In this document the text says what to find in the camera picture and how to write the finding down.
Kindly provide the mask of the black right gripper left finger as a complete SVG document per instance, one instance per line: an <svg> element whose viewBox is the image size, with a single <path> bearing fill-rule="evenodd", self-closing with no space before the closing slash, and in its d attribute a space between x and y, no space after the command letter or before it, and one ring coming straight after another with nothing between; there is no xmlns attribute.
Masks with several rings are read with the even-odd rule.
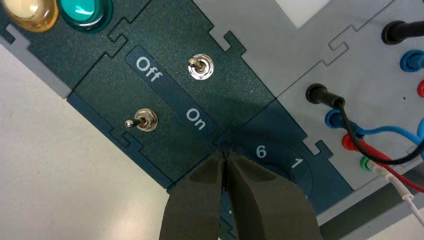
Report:
<svg viewBox="0 0 424 240"><path fill-rule="evenodd" d="M163 213L161 240L217 240L225 159L217 151L170 192Z"/></svg>

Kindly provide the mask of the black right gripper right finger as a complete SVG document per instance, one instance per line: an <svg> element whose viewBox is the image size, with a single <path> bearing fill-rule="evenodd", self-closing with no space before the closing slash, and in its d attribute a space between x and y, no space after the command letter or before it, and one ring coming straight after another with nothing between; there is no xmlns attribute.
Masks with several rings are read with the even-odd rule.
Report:
<svg viewBox="0 0 424 240"><path fill-rule="evenodd" d="M228 152L226 191L238 240L321 240L316 214L293 182Z"/></svg>

